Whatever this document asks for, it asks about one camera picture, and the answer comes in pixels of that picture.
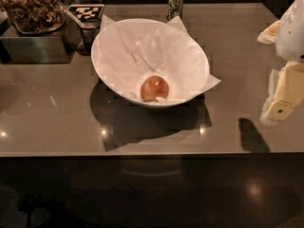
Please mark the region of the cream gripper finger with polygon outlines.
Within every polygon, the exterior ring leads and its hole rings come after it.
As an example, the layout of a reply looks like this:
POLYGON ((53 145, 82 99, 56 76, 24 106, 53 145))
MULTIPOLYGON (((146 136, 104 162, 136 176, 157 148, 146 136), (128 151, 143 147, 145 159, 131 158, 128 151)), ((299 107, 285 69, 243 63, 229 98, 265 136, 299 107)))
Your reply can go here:
POLYGON ((269 76, 268 98, 260 121, 275 125, 287 120, 304 100, 304 63, 288 62, 269 76))
POLYGON ((279 20, 273 22, 269 27, 263 30, 257 37, 257 40, 264 45, 271 45, 276 42, 276 32, 279 26, 279 20))

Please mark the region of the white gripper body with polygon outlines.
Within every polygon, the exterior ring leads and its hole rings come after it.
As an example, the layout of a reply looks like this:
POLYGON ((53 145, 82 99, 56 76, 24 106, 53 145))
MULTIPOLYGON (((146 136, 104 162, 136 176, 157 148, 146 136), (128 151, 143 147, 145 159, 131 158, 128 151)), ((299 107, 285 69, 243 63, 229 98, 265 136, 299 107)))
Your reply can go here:
POLYGON ((295 62, 304 61, 304 0, 294 0, 279 20, 276 54, 295 62))

